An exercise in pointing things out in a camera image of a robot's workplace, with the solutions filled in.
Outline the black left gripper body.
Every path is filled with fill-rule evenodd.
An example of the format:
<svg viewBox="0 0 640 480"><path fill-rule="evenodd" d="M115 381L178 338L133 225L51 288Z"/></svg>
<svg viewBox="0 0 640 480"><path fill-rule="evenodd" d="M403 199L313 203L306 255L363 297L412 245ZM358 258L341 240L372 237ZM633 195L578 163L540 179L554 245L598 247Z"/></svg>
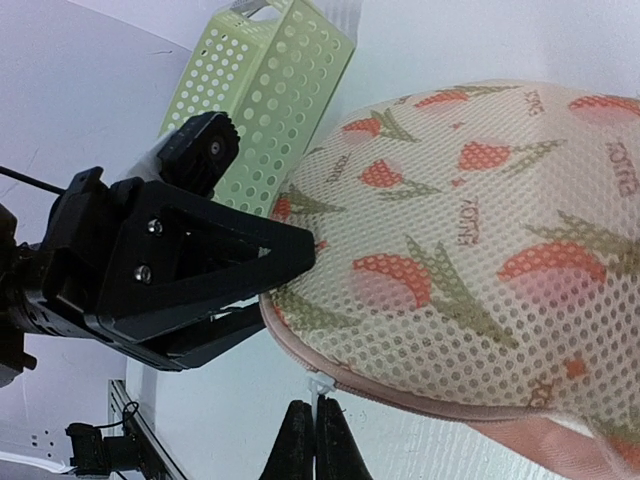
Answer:
<svg viewBox="0 0 640 480"><path fill-rule="evenodd" d="M118 264L125 220L125 183L106 185L103 170L76 174L52 188L42 240L18 242L16 216L1 210L1 384L33 370L29 334L95 340L119 353L123 340L100 325L100 303Z"/></svg>

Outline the green perforated plastic basket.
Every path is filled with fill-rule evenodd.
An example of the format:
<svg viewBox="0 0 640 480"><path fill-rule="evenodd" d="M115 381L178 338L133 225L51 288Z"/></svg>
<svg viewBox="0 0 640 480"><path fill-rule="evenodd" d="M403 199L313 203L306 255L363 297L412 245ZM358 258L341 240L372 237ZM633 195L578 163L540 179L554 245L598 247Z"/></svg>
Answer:
<svg viewBox="0 0 640 480"><path fill-rule="evenodd" d="M209 20L161 133L225 112L239 155L214 201L267 216L302 158L356 49L359 1L233 1Z"/></svg>

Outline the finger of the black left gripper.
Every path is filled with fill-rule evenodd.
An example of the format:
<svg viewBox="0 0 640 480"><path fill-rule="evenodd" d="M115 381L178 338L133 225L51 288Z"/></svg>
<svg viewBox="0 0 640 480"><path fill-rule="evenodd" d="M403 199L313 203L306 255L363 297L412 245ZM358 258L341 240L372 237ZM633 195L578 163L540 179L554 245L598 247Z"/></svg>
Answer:
<svg viewBox="0 0 640 480"><path fill-rule="evenodd" d="M159 371L197 369L264 328L259 309L233 309L219 318L134 344L128 355Z"/></svg>
<svg viewBox="0 0 640 480"><path fill-rule="evenodd" d="M118 231L97 322L141 343L282 286L315 258L308 230L148 182Z"/></svg>

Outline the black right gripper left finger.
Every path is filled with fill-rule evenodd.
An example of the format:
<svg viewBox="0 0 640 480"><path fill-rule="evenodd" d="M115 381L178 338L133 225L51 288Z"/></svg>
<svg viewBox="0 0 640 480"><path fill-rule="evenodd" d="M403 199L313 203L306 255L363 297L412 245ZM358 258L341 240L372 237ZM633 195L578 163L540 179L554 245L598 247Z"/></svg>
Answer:
<svg viewBox="0 0 640 480"><path fill-rule="evenodd" d="M286 411L260 480L312 480L315 430L312 408L292 401Z"/></svg>

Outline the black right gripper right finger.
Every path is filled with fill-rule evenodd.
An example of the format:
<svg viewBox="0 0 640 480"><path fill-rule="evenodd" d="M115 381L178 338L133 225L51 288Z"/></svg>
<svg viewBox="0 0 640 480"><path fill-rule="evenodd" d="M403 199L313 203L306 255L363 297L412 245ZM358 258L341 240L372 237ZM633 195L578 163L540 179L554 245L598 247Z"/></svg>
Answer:
<svg viewBox="0 0 640 480"><path fill-rule="evenodd" d="M320 396L315 422L315 475L319 480L372 480L339 402Z"/></svg>

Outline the beige tulip mesh laundry bag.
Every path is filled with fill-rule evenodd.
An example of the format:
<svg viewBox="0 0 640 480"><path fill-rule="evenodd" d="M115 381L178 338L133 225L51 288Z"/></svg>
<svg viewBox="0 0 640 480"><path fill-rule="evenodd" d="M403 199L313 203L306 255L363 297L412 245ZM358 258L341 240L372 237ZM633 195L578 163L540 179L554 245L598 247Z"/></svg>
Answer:
<svg viewBox="0 0 640 480"><path fill-rule="evenodd" d="M316 241L260 299L308 369L425 416L572 421L638 477L636 99L492 80L362 108L272 216Z"/></svg>

